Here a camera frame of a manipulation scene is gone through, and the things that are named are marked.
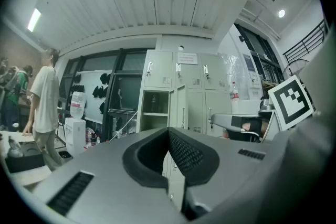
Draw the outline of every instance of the table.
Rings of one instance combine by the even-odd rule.
[[[44,180],[51,174],[51,171],[47,165],[19,173],[10,173],[7,169],[5,162],[5,157],[7,155],[8,150],[10,149],[10,145],[8,143],[8,137],[11,136],[18,142],[32,142],[34,141],[34,138],[33,136],[22,136],[22,133],[14,133],[7,131],[0,131],[0,133],[2,134],[3,139],[2,141],[0,141],[1,163],[3,164],[3,168],[7,176],[11,180],[14,180],[19,185],[28,186]]]

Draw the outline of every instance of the hand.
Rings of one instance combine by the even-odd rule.
[[[32,134],[32,126],[33,126],[32,121],[28,121],[26,127],[24,128],[24,130],[22,132],[22,135],[23,136],[32,136],[33,135]]]

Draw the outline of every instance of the cable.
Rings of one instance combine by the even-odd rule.
[[[135,114],[132,116],[132,118],[130,118],[130,119],[127,121],[127,123],[124,125],[123,128],[121,128],[119,131],[117,131],[116,135],[115,135],[114,137],[112,137],[111,140],[113,140],[113,139],[120,133],[120,131],[122,131],[122,129],[124,129],[124,128],[126,127],[126,125],[131,121],[131,119],[134,118],[135,115],[137,115],[137,113],[138,113],[138,112],[136,111]]]

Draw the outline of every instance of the white box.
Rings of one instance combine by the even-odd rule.
[[[85,124],[86,122],[81,119],[65,119],[66,146],[72,157],[85,151]]]

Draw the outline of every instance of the fluorescent light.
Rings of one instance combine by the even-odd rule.
[[[283,9],[281,11],[279,11],[279,17],[280,18],[283,18],[285,14],[286,14],[286,12]]]
[[[36,8],[34,9],[34,12],[32,14],[32,17],[30,18],[29,24],[28,24],[28,30],[33,32],[34,27],[41,16],[41,12],[39,12]]]

